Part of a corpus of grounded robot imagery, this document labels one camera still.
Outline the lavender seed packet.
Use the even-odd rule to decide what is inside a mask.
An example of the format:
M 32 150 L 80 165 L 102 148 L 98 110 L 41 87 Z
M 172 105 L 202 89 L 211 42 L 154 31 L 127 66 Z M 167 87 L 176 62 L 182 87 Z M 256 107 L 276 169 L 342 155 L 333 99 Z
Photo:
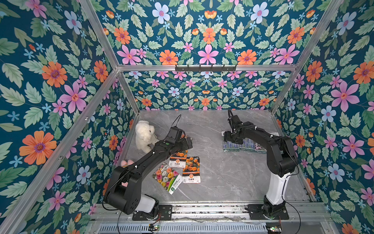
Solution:
M 238 152 L 240 151 L 240 145 L 237 145 L 232 142 L 223 142 L 223 150 L 224 152 L 231 152 L 231 151 Z
M 243 151 L 255 151 L 255 142 L 249 138 L 245 138 L 239 149 Z

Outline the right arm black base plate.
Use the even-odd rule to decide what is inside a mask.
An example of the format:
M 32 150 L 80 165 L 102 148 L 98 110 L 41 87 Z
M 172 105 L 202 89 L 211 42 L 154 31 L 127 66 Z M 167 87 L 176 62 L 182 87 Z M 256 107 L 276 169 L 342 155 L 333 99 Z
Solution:
M 271 204 L 249 204 L 245 208 L 249 212 L 251 220 L 289 220 L 289 214 L 284 204 L 271 205 Z

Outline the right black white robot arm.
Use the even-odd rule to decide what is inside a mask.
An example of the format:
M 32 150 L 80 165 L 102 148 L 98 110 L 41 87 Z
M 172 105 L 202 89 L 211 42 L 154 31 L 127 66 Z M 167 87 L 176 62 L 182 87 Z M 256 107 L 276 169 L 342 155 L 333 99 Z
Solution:
M 242 122 L 231 110 L 228 110 L 228 123 L 231 130 L 224 132 L 224 142 L 243 145 L 246 139 L 250 139 L 266 149 L 266 162 L 271 172 L 270 184 L 264 203 L 257 213 L 267 219 L 286 213 L 284 196 L 289 179 L 298 165 L 292 140 L 268 133 L 249 121 Z

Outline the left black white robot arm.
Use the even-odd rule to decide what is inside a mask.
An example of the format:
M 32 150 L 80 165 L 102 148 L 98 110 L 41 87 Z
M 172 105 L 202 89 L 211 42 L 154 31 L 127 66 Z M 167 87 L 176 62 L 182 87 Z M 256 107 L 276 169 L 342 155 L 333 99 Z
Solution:
M 171 127 L 164 140 L 158 141 L 141 159 L 130 166 L 114 169 L 103 202 L 130 215 L 134 211 L 151 213 L 156 199 L 142 195 L 143 179 L 171 155 L 193 148 L 184 130 Z

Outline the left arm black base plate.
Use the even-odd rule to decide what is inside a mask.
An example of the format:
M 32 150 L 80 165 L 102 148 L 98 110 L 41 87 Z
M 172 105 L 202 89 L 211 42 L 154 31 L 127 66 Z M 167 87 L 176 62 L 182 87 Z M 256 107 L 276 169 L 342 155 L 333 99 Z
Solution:
M 150 213 L 134 212 L 133 221 L 170 221 L 172 216 L 172 205 L 157 205 Z

